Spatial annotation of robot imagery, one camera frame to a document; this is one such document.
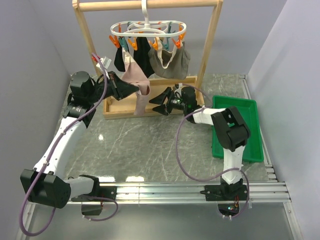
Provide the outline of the pink beige underwear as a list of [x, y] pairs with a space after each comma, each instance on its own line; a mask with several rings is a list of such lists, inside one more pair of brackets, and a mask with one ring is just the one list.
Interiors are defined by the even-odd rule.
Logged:
[[134, 115], [143, 116], [150, 96], [150, 81], [130, 53], [122, 49], [124, 74], [122, 80], [138, 87]]

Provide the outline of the white plastic clip hanger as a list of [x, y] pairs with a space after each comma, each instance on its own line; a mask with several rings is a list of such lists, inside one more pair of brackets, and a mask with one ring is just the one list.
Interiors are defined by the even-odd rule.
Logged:
[[170, 42], [178, 49], [186, 35], [187, 25], [182, 21], [149, 20], [147, 1], [141, 3], [144, 21], [121, 21], [110, 27], [109, 39], [116, 48], [128, 50], [131, 46], [135, 51], [138, 49], [138, 38], [154, 39], [150, 45], [158, 50], [162, 46], [165, 50], [170, 49]]

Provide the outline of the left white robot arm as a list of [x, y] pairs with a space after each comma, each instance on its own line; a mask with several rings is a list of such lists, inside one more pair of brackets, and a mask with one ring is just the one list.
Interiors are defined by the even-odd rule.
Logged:
[[99, 179], [80, 175], [63, 180], [65, 168], [78, 140], [90, 125], [96, 112], [96, 104], [113, 97], [122, 100], [139, 88], [122, 81], [113, 71], [106, 79], [93, 80], [89, 73], [78, 71], [71, 76], [71, 93], [67, 98], [59, 129], [40, 161], [33, 169], [25, 169], [20, 181], [29, 202], [63, 208], [69, 199], [84, 195], [96, 201], [101, 195]]

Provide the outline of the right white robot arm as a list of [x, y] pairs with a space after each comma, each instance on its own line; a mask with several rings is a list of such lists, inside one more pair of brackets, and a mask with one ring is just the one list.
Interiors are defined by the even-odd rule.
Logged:
[[173, 110], [180, 110], [184, 114], [183, 121], [214, 128], [223, 148], [223, 171], [217, 174], [220, 177], [220, 194], [224, 199], [231, 200], [243, 187], [243, 154], [251, 132], [235, 106], [210, 108], [199, 105], [197, 91], [192, 85], [179, 83], [167, 87], [149, 102], [155, 105], [152, 110], [161, 115], [168, 116]]

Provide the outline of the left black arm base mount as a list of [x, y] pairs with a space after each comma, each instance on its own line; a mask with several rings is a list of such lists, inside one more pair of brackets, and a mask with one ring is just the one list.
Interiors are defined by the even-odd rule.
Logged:
[[114, 185], [100, 186], [98, 189], [97, 197], [115, 200], [116, 196], [117, 196], [117, 187]]

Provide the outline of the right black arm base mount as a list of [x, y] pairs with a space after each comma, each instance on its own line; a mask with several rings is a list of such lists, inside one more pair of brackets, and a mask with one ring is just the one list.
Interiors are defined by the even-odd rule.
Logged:
[[205, 195], [206, 201], [245, 201], [248, 197], [249, 190], [246, 185], [220, 184], [205, 185], [204, 190], [199, 192]]

